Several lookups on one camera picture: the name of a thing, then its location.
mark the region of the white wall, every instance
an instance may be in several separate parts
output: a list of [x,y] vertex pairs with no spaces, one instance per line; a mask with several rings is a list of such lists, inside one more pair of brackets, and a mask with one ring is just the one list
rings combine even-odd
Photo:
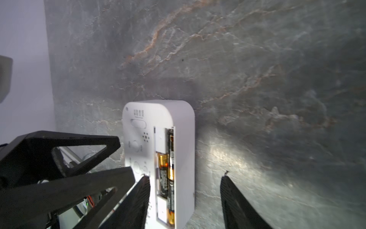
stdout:
[[0,144],[56,129],[45,20],[43,0],[0,0],[0,55],[14,60],[0,103]]

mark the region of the red wire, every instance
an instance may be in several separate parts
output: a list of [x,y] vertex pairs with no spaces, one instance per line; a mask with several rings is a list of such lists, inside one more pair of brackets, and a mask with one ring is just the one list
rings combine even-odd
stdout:
[[94,202],[93,202],[93,200],[92,200],[92,197],[91,197],[91,196],[87,196],[87,198],[88,198],[88,200],[89,200],[89,202],[90,202],[90,204],[91,204],[91,207],[94,207],[94,206],[95,206],[95,204],[94,204]]

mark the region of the marble wall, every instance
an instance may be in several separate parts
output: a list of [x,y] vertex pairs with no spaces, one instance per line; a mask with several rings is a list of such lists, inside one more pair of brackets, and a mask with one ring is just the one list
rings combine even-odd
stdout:
[[[226,170],[274,228],[364,228],[366,1],[45,0],[45,8],[59,131],[122,141],[129,101],[194,108],[196,210],[186,228],[224,228]],[[121,147],[104,169],[123,164]]]

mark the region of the gray object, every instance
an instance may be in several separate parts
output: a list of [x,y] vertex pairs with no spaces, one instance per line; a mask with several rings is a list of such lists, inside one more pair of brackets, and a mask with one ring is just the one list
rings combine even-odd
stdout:
[[0,103],[10,91],[10,78],[13,67],[13,59],[0,56]]

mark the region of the black battery label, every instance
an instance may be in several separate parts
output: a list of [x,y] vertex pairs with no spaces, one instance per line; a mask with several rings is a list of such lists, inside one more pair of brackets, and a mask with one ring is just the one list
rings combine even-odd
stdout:
[[174,168],[174,151],[170,151],[169,153],[169,164]]
[[160,195],[162,197],[168,196],[168,171],[167,168],[161,168],[159,169],[159,175],[160,175]]
[[174,181],[169,180],[168,208],[174,211]]

